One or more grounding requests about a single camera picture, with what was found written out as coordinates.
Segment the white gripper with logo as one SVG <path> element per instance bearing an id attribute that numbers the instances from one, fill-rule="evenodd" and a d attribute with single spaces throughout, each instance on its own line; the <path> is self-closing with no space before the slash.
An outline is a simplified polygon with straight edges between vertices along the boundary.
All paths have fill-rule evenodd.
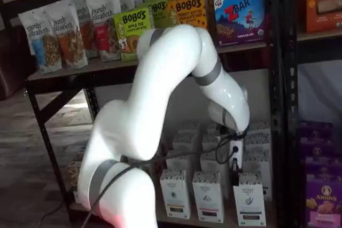
<path id="1" fill-rule="evenodd" d="M 239 185 L 239 173 L 242 172 L 244 142 L 243 140 L 231 140 L 229 143 L 229 169 L 231 171 L 232 186 Z"/>

